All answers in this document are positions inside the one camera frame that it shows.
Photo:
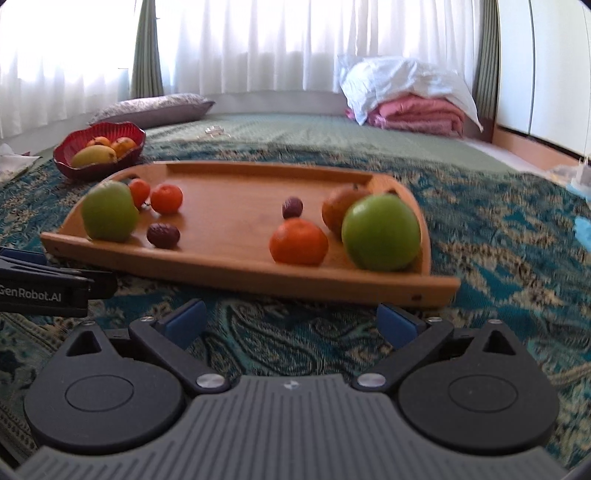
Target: gray pillow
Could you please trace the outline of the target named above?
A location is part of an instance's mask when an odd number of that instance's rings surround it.
[[[141,129],[201,120],[215,102],[196,93],[136,98],[114,103],[96,113],[89,122],[132,122]]]

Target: pink blanket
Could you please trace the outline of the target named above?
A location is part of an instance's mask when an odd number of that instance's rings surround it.
[[[346,114],[355,118],[350,109]],[[466,114],[445,99],[407,95],[378,105],[366,123],[383,129],[461,137],[465,121]]]

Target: brown pear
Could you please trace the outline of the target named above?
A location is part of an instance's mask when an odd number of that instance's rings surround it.
[[[341,240],[340,230],[349,208],[368,195],[371,195],[371,192],[356,183],[338,187],[330,192],[322,204],[322,220],[336,238]]]

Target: gray gripper base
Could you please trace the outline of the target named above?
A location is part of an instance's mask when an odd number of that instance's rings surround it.
[[[461,455],[423,439],[390,399],[340,375],[242,377],[197,397],[159,439],[130,452],[80,457],[42,448],[22,480],[559,480],[544,449]]]

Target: white curtain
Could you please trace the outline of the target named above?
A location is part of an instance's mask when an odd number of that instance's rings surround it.
[[[0,138],[127,98],[135,0],[8,0],[0,8]]]
[[[336,57],[415,57],[472,89],[480,0],[157,0],[166,93],[339,91]]]

